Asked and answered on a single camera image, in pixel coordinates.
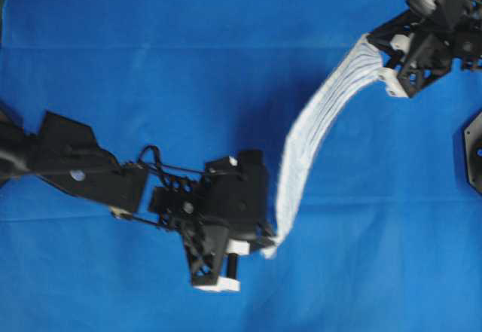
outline white strap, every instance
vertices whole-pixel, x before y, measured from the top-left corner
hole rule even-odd
[[[279,174],[276,245],[263,250],[265,257],[274,256],[293,226],[313,159],[330,126],[352,96],[379,79],[382,66],[378,49],[363,35],[294,122],[285,141]]]

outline white cloth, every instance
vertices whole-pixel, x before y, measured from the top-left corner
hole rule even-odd
[[[290,232],[316,152],[344,105],[361,88],[377,81],[382,57],[363,35],[338,68],[313,95],[286,138],[276,196],[276,246],[263,250],[273,257]]]

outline blue fabric background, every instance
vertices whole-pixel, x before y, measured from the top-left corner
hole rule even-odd
[[[360,34],[404,9],[6,0],[0,100],[31,132],[46,109],[88,123],[122,161],[147,143],[193,168],[263,148],[273,212],[289,126]],[[7,184],[0,330],[481,330],[482,198],[465,182],[461,129],[482,109],[482,79],[457,66],[413,100],[375,84],[349,103],[293,232],[276,259],[241,261],[239,294],[191,289],[175,234],[36,178]]]

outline screw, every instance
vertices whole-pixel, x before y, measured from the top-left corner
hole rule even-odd
[[[182,210],[184,210],[187,214],[193,214],[194,206],[190,202],[184,202],[182,205]]]

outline white part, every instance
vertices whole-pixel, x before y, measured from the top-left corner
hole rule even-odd
[[[109,209],[116,218],[122,218],[122,215],[132,215],[128,211],[117,208],[115,206],[109,206]]]
[[[238,160],[234,159],[233,157],[229,157],[229,164],[232,166],[238,166]]]
[[[400,85],[397,79],[397,71],[394,69],[388,69],[387,67],[382,67],[378,71],[378,77],[380,81],[385,83],[385,90],[392,97],[404,97],[407,98],[408,95],[404,88]]]
[[[276,245],[263,249],[265,257],[275,255],[276,247],[293,227],[313,160],[330,126],[361,88],[379,80],[382,67],[378,49],[363,35],[294,122],[285,141],[279,174],[276,195],[278,230],[273,238]]]
[[[218,277],[215,285],[198,285],[195,288],[206,292],[239,292],[241,284],[236,279]]]
[[[238,254],[238,255],[248,255],[249,254],[249,243],[241,240],[229,239],[226,248],[226,254]]]
[[[412,43],[412,38],[413,33],[410,36],[395,35],[390,41],[390,46],[392,46],[395,51],[402,51],[404,54],[407,54]]]

